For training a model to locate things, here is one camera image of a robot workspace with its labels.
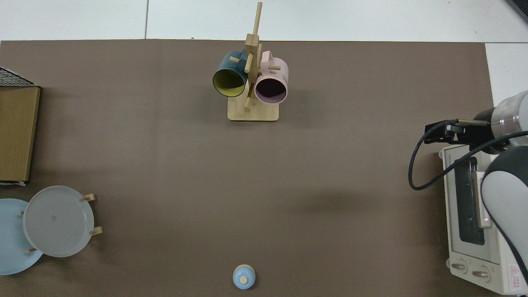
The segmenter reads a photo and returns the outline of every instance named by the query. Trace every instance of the wire mesh basket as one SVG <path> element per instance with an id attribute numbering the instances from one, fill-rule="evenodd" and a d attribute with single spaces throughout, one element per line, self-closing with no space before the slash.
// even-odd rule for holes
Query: wire mesh basket
<path id="1" fill-rule="evenodd" d="M 0 87 L 37 87 L 34 83 L 0 67 Z"/>

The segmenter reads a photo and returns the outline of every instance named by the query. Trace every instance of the wooden base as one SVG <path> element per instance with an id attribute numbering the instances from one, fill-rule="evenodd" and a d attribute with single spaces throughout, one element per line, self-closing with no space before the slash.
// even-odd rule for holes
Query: wooden base
<path id="1" fill-rule="evenodd" d="M 266 104 L 258 99 L 248 99 L 249 87 L 237 97 L 228 98 L 228 119 L 247 122 L 274 122 L 279 119 L 279 105 Z"/>

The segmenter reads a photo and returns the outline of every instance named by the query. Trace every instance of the small blue container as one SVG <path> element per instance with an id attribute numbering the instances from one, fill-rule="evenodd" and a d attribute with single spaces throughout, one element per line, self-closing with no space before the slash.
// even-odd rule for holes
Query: small blue container
<path id="1" fill-rule="evenodd" d="M 247 290 L 255 284 L 255 270 L 247 264 L 238 266 L 233 272 L 233 283 L 241 290 Z"/>

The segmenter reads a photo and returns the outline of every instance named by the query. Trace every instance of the plate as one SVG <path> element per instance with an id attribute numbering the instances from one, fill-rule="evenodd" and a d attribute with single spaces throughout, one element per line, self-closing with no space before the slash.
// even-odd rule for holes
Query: plate
<path id="1" fill-rule="evenodd" d="M 81 251 L 93 230 L 93 212 L 82 197 L 62 185 L 35 194 L 23 221 L 30 244 L 52 257 L 68 257 Z"/>
<path id="2" fill-rule="evenodd" d="M 27 202 L 18 199 L 0 199 L 0 275 L 26 270 L 35 264 L 42 253 L 33 248 L 24 235 L 23 216 Z"/>

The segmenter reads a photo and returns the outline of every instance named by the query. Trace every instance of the tile grout line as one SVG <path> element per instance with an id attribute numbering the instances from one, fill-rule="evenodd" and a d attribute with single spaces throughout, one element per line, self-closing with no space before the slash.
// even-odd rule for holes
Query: tile grout line
<path id="1" fill-rule="evenodd" d="M 147 14 L 145 15 L 145 37 L 144 37 L 144 39 L 147 39 L 147 25 L 148 25 L 148 2 L 149 2 L 149 0 L 147 0 Z"/>

